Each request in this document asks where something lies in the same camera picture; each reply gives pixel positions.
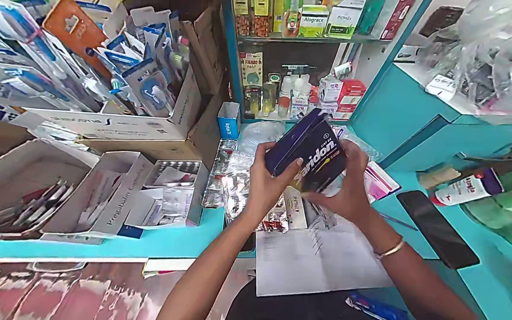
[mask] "finger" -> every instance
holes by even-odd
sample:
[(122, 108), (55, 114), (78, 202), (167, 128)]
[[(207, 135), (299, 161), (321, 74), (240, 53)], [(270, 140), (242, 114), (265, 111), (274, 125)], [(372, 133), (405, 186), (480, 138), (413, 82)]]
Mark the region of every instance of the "finger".
[(260, 143), (258, 147), (256, 147), (256, 155), (254, 158), (255, 164), (263, 164), (264, 163), (264, 156), (266, 155), (266, 150), (272, 148), (276, 143), (274, 141), (272, 142), (265, 142)]
[(367, 156), (366, 153), (352, 141), (341, 140), (340, 142), (343, 149), (345, 149), (345, 154), (347, 156), (347, 169), (356, 168), (358, 165), (364, 171), (366, 169), (369, 156)]
[(327, 198), (322, 193), (302, 193), (302, 198), (308, 200), (311, 203), (319, 204), (320, 206), (329, 208), (329, 198)]
[(289, 185), (289, 183), (294, 179), (295, 175), (299, 172), (299, 169), (302, 167), (303, 159), (297, 158), (292, 161), (291, 164), (277, 177), (278, 180), (281, 181), (284, 185)]

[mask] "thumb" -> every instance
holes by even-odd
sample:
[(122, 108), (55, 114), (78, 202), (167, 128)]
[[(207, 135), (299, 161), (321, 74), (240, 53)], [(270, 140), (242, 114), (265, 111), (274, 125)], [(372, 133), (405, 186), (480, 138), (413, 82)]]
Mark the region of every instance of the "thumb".
[(302, 166), (303, 159), (297, 158), (294, 161), (292, 161), (291, 164), (284, 170), (284, 172), (281, 173), (277, 177), (278, 180), (280, 180), (283, 184), (289, 185), (290, 181), (293, 180), (297, 172), (299, 171), (300, 167)]
[(323, 193), (302, 193), (302, 197), (311, 203), (329, 208), (328, 198)]

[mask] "pen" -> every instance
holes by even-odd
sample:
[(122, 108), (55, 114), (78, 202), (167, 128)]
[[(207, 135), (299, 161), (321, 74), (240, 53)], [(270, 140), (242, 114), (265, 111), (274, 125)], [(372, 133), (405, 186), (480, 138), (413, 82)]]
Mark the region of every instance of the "pen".
[(410, 228), (410, 229), (412, 229), (412, 230), (414, 230), (414, 231), (418, 231), (418, 229), (416, 229), (415, 227), (413, 227), (413, 226), (409, 225), (408, 223), (406, 223), (406, 222), (402, 222), (402, 221), (400, 221), (400, 220), (398, 220), (398, 219), (395, 219), (395, 218), (393, 218), (393, 217), (391, 217), (391, 216), (388, 216), (388, 215), (386, 215), (386, 214), (380, 214), (380, 216), (381, 216), (381, 217), (383, 217), (383, 218), (385, 218), (385, 219), (387, 219), (387, 220), (390, 220), (390, 221), (392, 221), (392, 222), (396, 222), (396, 223), (398, 223), (398, 224), (402, 224), (403, 226), (405, 226), (405, 227), (407, 227), (407, 228)]

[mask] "price tag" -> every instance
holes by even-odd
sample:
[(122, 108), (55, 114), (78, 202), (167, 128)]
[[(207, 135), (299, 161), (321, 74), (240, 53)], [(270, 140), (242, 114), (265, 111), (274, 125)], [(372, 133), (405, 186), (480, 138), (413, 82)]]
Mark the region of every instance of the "price tag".
[(449, 101), (456, 94), (456, 84), (448, 77), (437, 75), (428, 83), (425, 90), (431, 95)]

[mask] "turquoise cabinet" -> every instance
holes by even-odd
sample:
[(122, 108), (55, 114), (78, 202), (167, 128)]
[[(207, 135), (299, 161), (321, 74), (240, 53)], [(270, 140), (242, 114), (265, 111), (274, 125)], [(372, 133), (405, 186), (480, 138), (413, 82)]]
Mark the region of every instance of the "turquoise cabinet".
[(462, 114), (391, 65), (351, 119), (357, 135), (382, 152), (381, 166), (421, 171), (462, 151), (489, 156), (512, 142), (512, 124)]

